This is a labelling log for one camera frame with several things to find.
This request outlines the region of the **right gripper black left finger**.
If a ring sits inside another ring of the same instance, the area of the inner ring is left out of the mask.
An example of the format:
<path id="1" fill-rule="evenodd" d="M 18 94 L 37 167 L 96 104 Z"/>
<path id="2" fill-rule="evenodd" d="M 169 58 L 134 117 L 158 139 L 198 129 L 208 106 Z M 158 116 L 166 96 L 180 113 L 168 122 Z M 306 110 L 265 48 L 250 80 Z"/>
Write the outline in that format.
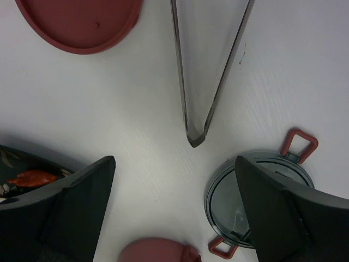
<path id="1" fill-rule="evenodd" d="M 93 261 L 116 161 L 1 202 L 1 261 Z"/>

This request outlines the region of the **metal food tongs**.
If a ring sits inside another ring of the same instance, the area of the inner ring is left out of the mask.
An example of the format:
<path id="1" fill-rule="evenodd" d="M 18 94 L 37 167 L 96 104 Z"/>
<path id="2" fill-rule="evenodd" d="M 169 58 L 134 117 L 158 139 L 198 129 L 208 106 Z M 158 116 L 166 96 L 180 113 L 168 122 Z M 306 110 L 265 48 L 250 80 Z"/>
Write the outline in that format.
<path id="1" fill-rule="evenodd" d="M 200 146 L 246 46 L 254 1 L 171 1 L 186 138 Z"/>

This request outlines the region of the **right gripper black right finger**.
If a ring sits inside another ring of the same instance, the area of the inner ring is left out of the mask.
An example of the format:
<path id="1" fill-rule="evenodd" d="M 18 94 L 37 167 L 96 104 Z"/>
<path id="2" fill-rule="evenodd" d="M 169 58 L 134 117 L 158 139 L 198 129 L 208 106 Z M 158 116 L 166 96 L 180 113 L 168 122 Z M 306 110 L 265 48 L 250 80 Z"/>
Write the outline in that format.
<path id="1" fill-rule="evenodd" d="M 259 261 L 348 261 L 348 200 L 238 156 L 236 178 Z"/>

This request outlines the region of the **orange shrimp food piece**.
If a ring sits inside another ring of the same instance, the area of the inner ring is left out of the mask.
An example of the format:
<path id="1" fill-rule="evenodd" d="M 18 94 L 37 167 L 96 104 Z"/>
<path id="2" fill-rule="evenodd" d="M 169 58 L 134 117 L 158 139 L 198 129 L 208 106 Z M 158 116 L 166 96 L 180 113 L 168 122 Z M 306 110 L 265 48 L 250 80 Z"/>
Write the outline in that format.
<path id="1" fill-rule="evenodd" d="M 46 171 L 28 170 L 17 175 L 7 182 L 18 187 L 40 187 L 55 182 L 57 176 Z"/>

